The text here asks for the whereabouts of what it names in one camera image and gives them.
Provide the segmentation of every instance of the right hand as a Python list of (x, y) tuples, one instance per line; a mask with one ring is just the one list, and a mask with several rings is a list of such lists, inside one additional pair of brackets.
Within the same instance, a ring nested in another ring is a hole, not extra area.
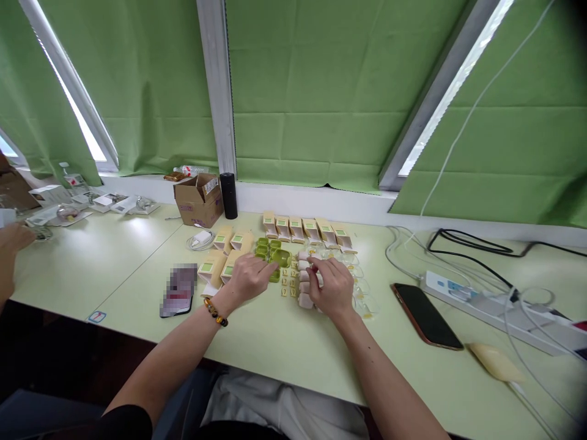
[(37, 235), (29, 228), (11, 223), (0, 229), (0, 252), (16, 254), (31, 244)]
[[(353, 288), (355, 280), (349, 270), (340, 261), (334, 258), (319, 260), (308, 258), (312, 267), (306, 269), (310, 277), (310, 298), (314, 304), (332, 321), (346, 316), (352, 316)], [(319, 287), (316, 272), (319, 271), (324, 280), (324, 286)]]

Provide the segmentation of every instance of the plastic bottle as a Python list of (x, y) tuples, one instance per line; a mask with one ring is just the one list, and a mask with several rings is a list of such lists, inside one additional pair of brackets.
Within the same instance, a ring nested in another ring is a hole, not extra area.
[(69, 191), (73, 196), (77, 196), (78, 194), (85, 194), (90, 191), (90, 187), (87, 185), (81, 174), (67, 171), (69, 163), (60, 162), (59, 166), (63, 168), (63, 178), (71, 186)]

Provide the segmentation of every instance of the sticker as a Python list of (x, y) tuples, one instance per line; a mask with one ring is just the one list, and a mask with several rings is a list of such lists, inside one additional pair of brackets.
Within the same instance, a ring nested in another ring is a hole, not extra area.
[(87, 320), (97, 324), (99, 322), (102, 322), (104, 318), (106, 318), (106, 314), (104, 312), (96, 310), (94, 313), (90, 315), (90, 317)]

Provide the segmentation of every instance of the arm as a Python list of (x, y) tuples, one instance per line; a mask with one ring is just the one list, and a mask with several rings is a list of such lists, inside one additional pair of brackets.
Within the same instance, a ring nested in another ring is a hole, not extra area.
[[(212, 298), (218, 313), (227, 318), (238, 306), (267, 289), (277, 263), (268, 265), (252, 254), (238, 258), (231, 280)], [(198, 366), (221, 326), (205, 306), (169, 333), (141, 362), (118, 391), (105, 413), (122, 405), (144, 408), (153, 426), (167, 400)]]
[[(404, 379), (352, 307), (353, 277), (339, 261), (317, 260), (308, 268), (310, 297), (346, 343), (377, 427), (385, 439), (448, 439), (426, 404)], [(324, 279), (318, 285), (316, 271)]]
[(0, 314), (14, 293), (14, 264), (17, 253), (35, 241), (35, 233), (13, 223), (0, 229)]

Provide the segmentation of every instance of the smartphone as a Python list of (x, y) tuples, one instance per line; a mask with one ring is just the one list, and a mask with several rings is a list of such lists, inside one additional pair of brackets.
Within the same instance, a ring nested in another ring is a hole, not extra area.
[(419, 287), (392, 284), (391, 289), (424, 342), (449, 350), (464, 349), (459, 338)]
[(161, 318), (188, 313), (198, 282), (198, 265), (174, 268), (169, 276), (167, 291), (159, 309)]

